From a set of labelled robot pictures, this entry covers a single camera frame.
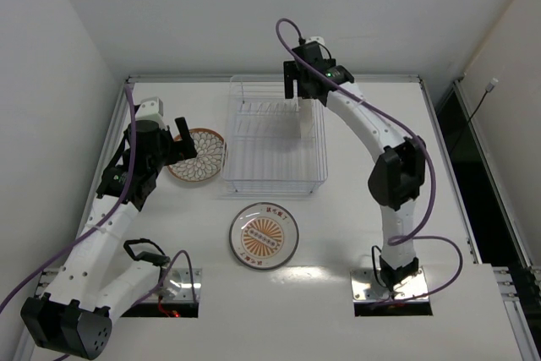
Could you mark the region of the orange rimmed flower plate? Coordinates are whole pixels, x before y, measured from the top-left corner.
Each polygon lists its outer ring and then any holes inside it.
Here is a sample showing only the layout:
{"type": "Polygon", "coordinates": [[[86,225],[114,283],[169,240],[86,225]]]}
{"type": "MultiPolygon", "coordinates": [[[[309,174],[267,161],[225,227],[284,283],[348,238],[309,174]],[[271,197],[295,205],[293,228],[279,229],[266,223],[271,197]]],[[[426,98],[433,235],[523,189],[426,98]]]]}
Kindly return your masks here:
{"type": "Polygon", "coordinates": [[[301,140],[314,137],[314,101],[298,99],[298,126],[301,140]]]}

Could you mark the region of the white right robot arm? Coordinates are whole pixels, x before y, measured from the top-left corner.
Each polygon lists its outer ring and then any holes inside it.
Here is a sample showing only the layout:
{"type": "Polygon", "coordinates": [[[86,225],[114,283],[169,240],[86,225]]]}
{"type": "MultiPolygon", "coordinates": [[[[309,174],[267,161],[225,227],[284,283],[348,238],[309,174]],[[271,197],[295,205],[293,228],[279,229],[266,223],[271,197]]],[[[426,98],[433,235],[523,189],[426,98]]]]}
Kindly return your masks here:
{"type": "Polygon", "coordinates": [[[399,240],[413,231],[413,212],[425,178],[425,156],[420,143],[362,103],[362,93],[353,76],[315,40],[299,41],[292,51],[305,64],[286,61],[285,97],[297,93],[315,99],[334,112],[361,140],[374,160],[368,188],[379,204],[383,247],[380,252],[380,284],[392,290],[418,271],[412,240],[399,240]]]}

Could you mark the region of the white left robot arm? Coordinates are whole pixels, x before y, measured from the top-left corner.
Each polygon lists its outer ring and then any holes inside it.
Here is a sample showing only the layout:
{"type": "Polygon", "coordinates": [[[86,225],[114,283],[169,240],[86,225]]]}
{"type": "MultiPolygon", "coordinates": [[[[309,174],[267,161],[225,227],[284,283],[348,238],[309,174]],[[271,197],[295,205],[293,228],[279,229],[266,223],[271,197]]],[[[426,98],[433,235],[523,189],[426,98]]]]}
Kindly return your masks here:
{"type": "Polygon", "coordinates": [[[162,168],[197,156],[185,119],[175,124],[178,139],[159,118],[140,118],[124,131],[101,175],[81,241],[43,294],[27,298],[20,311],[36,346],[93,360],[119,317],[159,287],[170,262],[165,254],[142,252],[112,282],[104,277],[162,168]]]}

